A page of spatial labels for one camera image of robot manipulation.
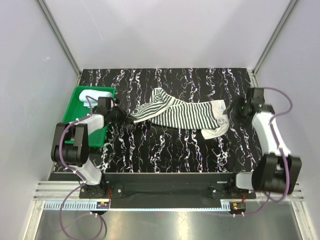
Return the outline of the light blue towel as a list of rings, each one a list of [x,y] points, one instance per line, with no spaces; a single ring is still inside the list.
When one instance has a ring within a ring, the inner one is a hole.
[[[79,95],[80,102],[83,103],[84,107],[90,108],[96,107],[98,105],[98,98],[99,97],[109,97],[111,98],[113,94],[109,91],[100,91],[100,90],[93,90],[93,89],[85,89]]]

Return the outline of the striped green white towel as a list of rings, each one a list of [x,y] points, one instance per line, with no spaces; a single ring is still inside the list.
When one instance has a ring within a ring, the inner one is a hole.
[[[136,107],[130,115],[135,123],[153,124],[182,129],[200,130],[205,140],[224,135],[230,126],[223,100],[185,102],[158,87],[152,90],[149,102]]]

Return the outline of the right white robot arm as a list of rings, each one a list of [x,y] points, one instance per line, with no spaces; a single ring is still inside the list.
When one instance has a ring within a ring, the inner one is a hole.
[[[239,198],[245,190],[290,195],[298,180],[302,161],[293,156],[278,129],[276,118],[288,114],[286,110],[275,113],[265,102],[265,89],[251,87],[245,97],[238,97],[224,110],[233,114],[242,126],[252,126],[262,151],[262,157],[252,172],[239,172],[227,185],[228,195]]]

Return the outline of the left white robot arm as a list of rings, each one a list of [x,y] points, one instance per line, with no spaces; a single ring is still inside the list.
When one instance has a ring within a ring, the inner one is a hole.
[[[135,118],[124,111],[112,97],[85,97],[89,104],[89,113],[72,122],[59,122],[55,127],[51,160],[64,166],[77,175],[85,185],[91,186],[90,192],[97,198],[108,193],[102,172],[89,157],[89,136],[108,124],[133,124]]]

